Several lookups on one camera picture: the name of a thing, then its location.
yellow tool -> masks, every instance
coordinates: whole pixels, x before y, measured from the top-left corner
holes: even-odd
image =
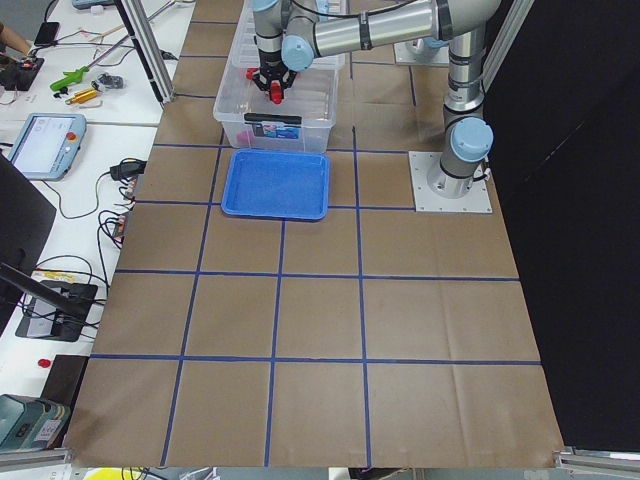
[[[65,100],[64,103],[67,105],[73,105],[74,103],[85,103],[91,100],[92,98],[96,98],[100,93],[95,88],[87,88],[86,90],[82,90],[81,92],[76,93],[73,97]]]

white mounting plate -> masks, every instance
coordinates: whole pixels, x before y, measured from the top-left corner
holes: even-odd
[[[429,67],[449,66],[449,47],[445,46],[437,50],[425,48],[424,51],[416,55],[411,52],[405,42],[393,45],[396,54],[396,64],[398,65],[427,65]]]
[[[435,193],[427,185],[427,172],[440,160],[441,152],[409,152],[411,183],[416,212],[424,213],[493,213],[487,185],[484,180],[474,182],[471,190],[462,198],[448,199]],[[475,176],[482,175],[479,166]]]

black backdrop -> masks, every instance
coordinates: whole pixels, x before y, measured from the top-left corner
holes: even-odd
[[[631,0],[537,0],[485,108],[560,429],[585,449],[640,451],[638,25]]]

blue tray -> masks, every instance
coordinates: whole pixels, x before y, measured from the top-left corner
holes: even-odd
[[[320,220],[329,203],[329,159],[318,153],[237,150],[222,210],[229,215]]]

computer monitor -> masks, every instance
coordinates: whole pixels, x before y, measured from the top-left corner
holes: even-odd
[[[55,216],[55,207],[0,153],[0,262],[31,275]],[[0,280],[0,334],[21,295]]]

